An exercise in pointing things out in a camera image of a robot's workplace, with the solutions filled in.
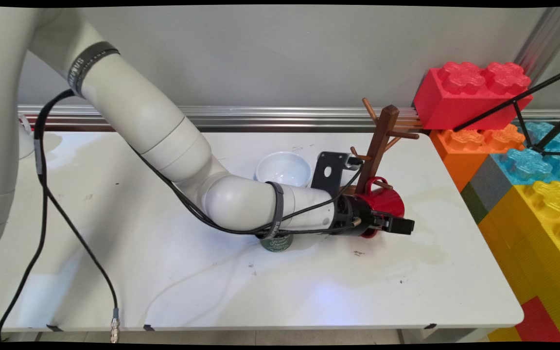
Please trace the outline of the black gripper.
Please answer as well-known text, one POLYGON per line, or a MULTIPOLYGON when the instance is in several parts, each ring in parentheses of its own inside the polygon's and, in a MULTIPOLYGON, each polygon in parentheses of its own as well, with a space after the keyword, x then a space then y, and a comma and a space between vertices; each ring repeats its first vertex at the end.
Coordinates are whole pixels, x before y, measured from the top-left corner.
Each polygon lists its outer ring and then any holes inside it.
POLYGON ((386 212, 371 212, 369 204, 360 197, 341 195, 335 204, 334 221, 331 228, 336 236, 353 236, 370 239, 375 230, 411 235, 415 222, 386 212))

